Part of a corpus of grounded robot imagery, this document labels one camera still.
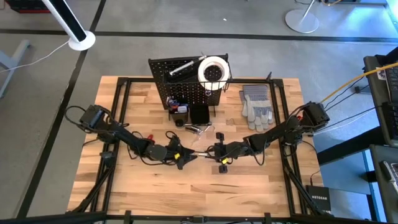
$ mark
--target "yellow cable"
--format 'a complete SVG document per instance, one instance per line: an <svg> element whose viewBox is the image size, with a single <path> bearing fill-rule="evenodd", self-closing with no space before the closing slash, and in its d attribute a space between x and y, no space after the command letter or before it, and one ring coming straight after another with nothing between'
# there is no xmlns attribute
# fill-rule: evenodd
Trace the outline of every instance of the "yellow cable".
<svg viewBox="0 0 398 224"><path fill-rule="evenodd" d="M335 2L333 2L333 3L326 3L325 0L322 0L322 3L325 4L325 5L327 5L327 6L332 6L332 5L334 5L334 4L336 4L336 3L339 3L339 2L341 2L341 1L342 1L342 0L338 0L338 1L335 1Z"/></svg>
<svg viewBox="0 0 398 224"><path fill-rule="evenodd" d="M333 93L331 93L330 95L328 95L325 99L323 99L323 100L321 101L321 103L323 103L323 102L325 102L326 100L328 100L331 96L333 96L334 94L336 94L338 91L340 91L340 90L343 89L344 87L348 86L350 83L352 83L352 82L354 82L354 81L356 81L356 80L359 80L360 78L365 77L365 76L367 76L367 75L373 74L373 73L375 73L375 72L378 72L378 71L381 71L381 70L384 70L384 69L387 69L387 68L392 68L392 67L395 67L395 66L398 66L398 62L393 63L393 64L390 64L390 65L386 65L386 66L381 67L381 68L377 68L377 69L375 69L375 70L371 70L371 71L369 71L369 72L365 72L365 73L362 74L362 75L358 75L357 77L355 77L355 78L353 78L352 80L348 81L347 83L345 83L344 85L342 85L340 88L338 88L337 90L335 90Z"/></svg>

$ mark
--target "black strip on floor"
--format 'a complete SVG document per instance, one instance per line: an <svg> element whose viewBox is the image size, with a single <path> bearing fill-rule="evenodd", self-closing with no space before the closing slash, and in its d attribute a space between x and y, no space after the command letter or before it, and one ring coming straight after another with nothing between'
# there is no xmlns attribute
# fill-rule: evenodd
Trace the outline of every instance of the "black strip on floor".
<svg viewBox="0 0 398 224"><path fill-rule="evenodd" d="M113 32L96 31L97 36L115 37L181 37L181 38L217 38L217 39L249 39L249 40L307 40L336 42L392 42L398 43L398 38L383 37L320 37L306 35L261 35L261 34L202 34L178 32Z"/></svg>
<svg viewBox="0 0 398 224"><path fill-rule="evenodd" d="M80 70L83 66L83 62L86 58L87 55L87 50L83 51L80 53L79 58L76 62L76 67L72 73L72 76L69 79L69 84L68 88L65 90L65 93L63 94L63 98L60 104L60 107L57 111L57 114L55 115L54 122L52 124L52 127L49 132L49 136L47 138L47 141L44 145L43 151L40 155L39 162L37 163L37 167L35 169L35 172L33 174L32 180L28 186L28 189L25 193L25 197L22 201L21 207L18 211L17 218L25 218L27 216L27 213L29 211L30 205L32 204L33 198L35 196L37 187L39 186L40 180L42 178L45 165L47 164L47 161L50 157L50 153L52 150L52 147L54 145L54 142L57 138L58 131L60 129L60 126L62 124L63 120L63 115L65 113L65 109L67 108L69 104L69 100L72 96L73 89L75 88L76 81L79 77Z"/></svg>
<svg viewBox="0 0 398 224"><path fill-rule="evenodd" d="M63 30L0 29L0 34L67 35Z"/></svg>
<svg viewBox="0 0 398 224"><path fill-rule="evenodd" d="M100 21L102 12L104 11L105 3L106 3L106 0L101 0L101 2L99 2L97 12L95 13L93 22L91 23L91 26L90 26L90 31L92 31L92 32L94 32L95 29L97 28L97 25L98 25L98 22Z"/></svg>
<svg viewBox="0 0 398 224"><path fill-rule="evenodd" d="M96 29L103 12L106 0L101 0L90 31ZM22 30L0 29L0 34L41 34L66 35L62 30ZM376 42L398 43L398 38L386 37L321 37L306 35L262 35L262 34L206 34L206 33L179 33L179 32L121 32L121 31L94 31L98 37L179 37L179 38L210 38L210 39L247 39L247 40L306 40L331 42Z"/></svg>

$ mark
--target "pen holder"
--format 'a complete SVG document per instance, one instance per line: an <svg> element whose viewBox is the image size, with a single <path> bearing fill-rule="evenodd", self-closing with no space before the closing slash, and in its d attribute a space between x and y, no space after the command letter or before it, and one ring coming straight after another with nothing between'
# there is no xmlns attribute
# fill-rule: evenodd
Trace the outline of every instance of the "pen holder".
<svg viewBox="0 0 398 224"><path fill-rule="evenodd" d="M188 122L188 111L185 113L179 113L179 112L173 112L169 110L169 120L170 117L173 118L173 121L176 121L178 119L181 119L184 121L184 123Z"/></svg>

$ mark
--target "black metal frame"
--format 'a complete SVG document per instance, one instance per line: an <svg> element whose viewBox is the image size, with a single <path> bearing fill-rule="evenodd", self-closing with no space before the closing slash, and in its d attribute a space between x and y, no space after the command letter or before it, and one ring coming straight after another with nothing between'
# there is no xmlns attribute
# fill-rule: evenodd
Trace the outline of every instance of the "black metal frame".
<svg viewBox="0 0 398 224"><path fill-rule="evenodd" d="M121 94L121 90L123 85L125 85L123 102L121 105L119 122L124 121L124 117L126 115L127 109L127 101L129 97L129 92L131 89L131 84L134 82L154 82L153 78L128 78L121 77L118 78L116 91L114 94L113 104L111 108L111 115L115 116L116 108L119 103L119 96ZM289 111L287 107L287 101L285 96L284 84L282 79L234 79L231 83L242 83L242 84L269 84L271 90L271 98L272 98L272 106L274 108L274 116L276 125L280 124L280 116L279 109L277 104L277 97L275 86L279 88L280 98L282 101L282 108L284 112L284 118L287 119L289 116ZM109 144L104 144L103 152L109 151ZM279 140L280 154L284 154L285 147L281 144L281 140ZM119 141L114 144L113 154L117 159L119 151ZM294 223L369 223L366 220L353 220L347 218L335 218L330 216L315 216L315 215L307 215L307 205L305 203L306 199L308 201L309 195L301 185L301 176L299 163L297 160L297 156L293 155L291 157L292 164L294 168L294 172L288 172L292 170L289 166L289 162L286 157L281 156L282 169L284 173L284 180L286 186L286 194L289 206L290 217L288 218L272 218L270 213L264 213L263 217L204 217L204 216L162 216L162 215L131 215L131 211L127 210L124 215L107 215L109 200L111 196L111 188L113 184L113 177L115 169L110 170L110 174L107 179L106 188L104 192L104 201L102 204L101 211L96 211L97 203L98 203L98 193L92 198L91 208L89 212L68 212L63 215L48 215L42 217L29 217L29 218L17 218L10 220L0 220L0 223L88 223L88 222L96 222L101 220L124 220L124 223L130 224L133 223L134 220L163 220L163 221L180 221L180 222L193 222L193 223L205 223L205 222L262 222L266 224L271 224L272 222L294 222ZM101 181L100 178L105 171L105 164L103 158L101 158L98 167L97 180L96 184ZM294 207L294 199L292 193L292 186L290 183L290 179L292 179L295 186L298 188L298 194L300 197L300 208L302 214L297 214L295 212Z"/></svg>

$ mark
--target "table leg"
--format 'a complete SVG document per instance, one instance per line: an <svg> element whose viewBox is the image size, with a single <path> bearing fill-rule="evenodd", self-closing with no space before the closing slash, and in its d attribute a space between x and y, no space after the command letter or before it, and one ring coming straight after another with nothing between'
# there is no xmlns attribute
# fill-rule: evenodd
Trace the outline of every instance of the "table leg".
<svg viewBox="0 0 398 224"><path fill-rule="evenodd" d="M377 220L377 211L376 211L376 206L374 204L373 196L371 194L366 195L366 198L368 200L368 205L369 205L369 211L371 213L371 219L372 221L380 221Z"/></svg>
<svg viewBox="0 0 398 224"><path fill-rule="evenodd" d="M380 126L317 154L319 165L325 165L367 149L371 144L385 144Z"/></svg>

